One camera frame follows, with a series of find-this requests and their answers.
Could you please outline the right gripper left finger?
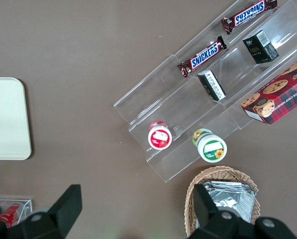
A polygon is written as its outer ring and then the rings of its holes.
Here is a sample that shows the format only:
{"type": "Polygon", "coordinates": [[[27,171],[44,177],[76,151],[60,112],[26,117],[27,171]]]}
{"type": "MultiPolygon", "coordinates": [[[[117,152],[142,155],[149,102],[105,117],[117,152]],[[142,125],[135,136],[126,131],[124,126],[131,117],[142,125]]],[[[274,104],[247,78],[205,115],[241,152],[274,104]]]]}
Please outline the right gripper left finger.
{"type": "Polygon", "coordinates": [[[81,186],[72,184],[47,212],[32,214],[10,228],[0,221],[0,239],[64,239],[81,211],[81,186]]]}

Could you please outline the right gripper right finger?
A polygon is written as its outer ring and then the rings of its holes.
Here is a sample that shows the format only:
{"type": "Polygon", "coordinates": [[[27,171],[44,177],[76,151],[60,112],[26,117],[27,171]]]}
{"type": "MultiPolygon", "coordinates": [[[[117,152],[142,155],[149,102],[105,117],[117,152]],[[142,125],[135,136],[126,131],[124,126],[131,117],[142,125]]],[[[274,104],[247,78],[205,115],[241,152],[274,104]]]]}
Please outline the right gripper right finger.
{"type": "Polygon", "coordinates": [[[296,239],[297,236],[282,221],[260,217],[254,224],[234,213],[219,210],[202,184],[194,186],[194,207],[200,228],[191,239],[296,239]]]}

